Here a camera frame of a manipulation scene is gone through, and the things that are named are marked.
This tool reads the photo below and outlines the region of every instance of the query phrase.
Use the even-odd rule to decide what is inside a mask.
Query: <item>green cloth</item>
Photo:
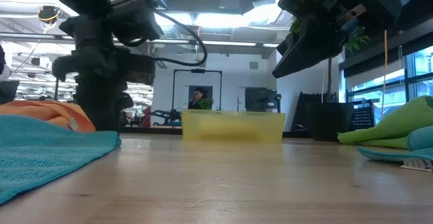
[[[375,127],[338,135],[344,144],[407,149],[410,132],[433,125],[433,97],[422,96],[407,102],[383,118]]]

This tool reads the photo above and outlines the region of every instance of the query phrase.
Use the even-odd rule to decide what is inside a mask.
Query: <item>desk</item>
[[[126,135],[121,149],[0,207],[0,223],[433,223],[432,177],[335,143]]]

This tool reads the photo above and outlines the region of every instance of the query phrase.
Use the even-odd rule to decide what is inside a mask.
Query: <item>translucent container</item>
[[[281,143],[285,114],[184,110],[183,140]]]

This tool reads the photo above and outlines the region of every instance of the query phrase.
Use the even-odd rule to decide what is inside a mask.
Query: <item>black cable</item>
[[[192,37],[194,37],[194,39],[198,42],[198,44],[200,45],[200,47],[203,50],[203,59],[197,63],[180,62],[178,60],[174,60],[174,59],[170,59],[170,58],[154,58],[154,59],[156,61],[170,62],[173,64],[182,65],[182,66],[200,66],[200,65],[204,64],[206,62],[206,60],[208,59],[208,50],[207,50],[206,46],[204,45],[203,41],[201,40],[201,38],[199,38],[199,36],[193,30],[191,30],[188,26],[178,22],[174,18],[160,12],[156,8],[153,8],[153,11],[156,14],[158,14],[159,16],[166,18],[166,19],[170,20],[171,22],[174,22],[175,24],[179,25],[181,28],[184,28],[190,35],[192,35]]]

